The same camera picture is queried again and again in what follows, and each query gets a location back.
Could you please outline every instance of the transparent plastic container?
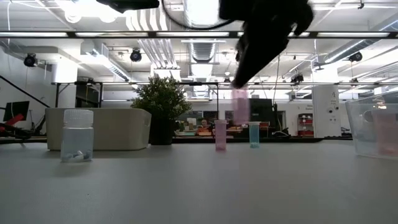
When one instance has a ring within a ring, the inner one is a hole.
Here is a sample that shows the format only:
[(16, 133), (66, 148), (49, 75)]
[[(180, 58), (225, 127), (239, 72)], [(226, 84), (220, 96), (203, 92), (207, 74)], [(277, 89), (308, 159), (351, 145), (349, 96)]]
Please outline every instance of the transparent plastic container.
[(346, 103), (357, 154), (398, 159), (398, 92)]
[(62, 162), (84, 162), (93, 158), (94, 113), (89, 110), (65, 110), (61, 145)]
[(249, 121), (250, 104), (248, 100), (248, 91), (246, 89), (233, 89), (233, 109), (234, 109), (234, 124), (247, 124)]
[(251, 121), (249, 122), (249, 141), (250, 148), (260, 148), (260, 122)]
[(226, 150), (226, 120), (214, 121), (216, 126), (216, 151)]

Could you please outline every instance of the black plant pot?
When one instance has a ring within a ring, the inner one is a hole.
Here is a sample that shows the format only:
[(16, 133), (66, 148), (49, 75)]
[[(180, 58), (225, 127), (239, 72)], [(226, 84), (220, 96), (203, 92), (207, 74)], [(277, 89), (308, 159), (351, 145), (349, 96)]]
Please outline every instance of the black plant pot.
[(174, 120), (152, 118), (149, 141), (154, 146), (171, 145), (174, 135)]

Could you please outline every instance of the blue cup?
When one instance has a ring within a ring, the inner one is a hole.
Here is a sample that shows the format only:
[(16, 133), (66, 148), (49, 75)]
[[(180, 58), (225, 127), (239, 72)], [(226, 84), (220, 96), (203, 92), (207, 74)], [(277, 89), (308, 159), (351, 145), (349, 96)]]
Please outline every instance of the blue cup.
[(249, 141), (250, 148), (256, 149), (260, 147), (260, 122), (249, 122)]

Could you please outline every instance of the security camera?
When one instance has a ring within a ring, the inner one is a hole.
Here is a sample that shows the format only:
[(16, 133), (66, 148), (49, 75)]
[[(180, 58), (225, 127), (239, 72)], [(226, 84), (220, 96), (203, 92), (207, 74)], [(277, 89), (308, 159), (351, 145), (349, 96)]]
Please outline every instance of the security camera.
[(140, 53), (140, 49), (139, 48), (135, 48), (132, 50), (132, 53), (130, 55), (130, 59), (132, 62), (139, 62), (142, 59), (141, 53)]
[(36, 58), (36, 54), (28, 53), (24, 60), (24, 65), (29, 68), (34, 68), (37, 67), (38, 64), (39, 61)]
[(304, 81), (304, 77), (303, 77), (303, 74), (297, 74), (297, 75), (294, 75), (294, 76), (292, 76), (292, 79), (291, 79), (291, 83), (300, 83), (300, 82), (303, 82)]
[(359, 62), (362, 60), (362, 54), (361, 52), (356, 52), (355, 54), (351, 55), (348, 57), (348, 60), (350, 62)]

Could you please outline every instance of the pink cup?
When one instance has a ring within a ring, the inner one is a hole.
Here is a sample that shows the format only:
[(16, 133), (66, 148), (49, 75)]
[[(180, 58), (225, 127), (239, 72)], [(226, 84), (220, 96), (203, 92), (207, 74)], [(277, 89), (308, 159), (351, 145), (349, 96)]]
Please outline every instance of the pink cup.
[(234, 109), (234, 124), (242, 125), (249, 122), (249, 100), (248, 91), (246, 89), (233, 89), (233, 109)]
[(214, 121), (216, 126), (216, 151), (226, 150), (226, 120)]
[(398, 121), (396, 119), (396, 112), (375, 110), (372, 111), (372, 117), (379, 154), (398, 156)]

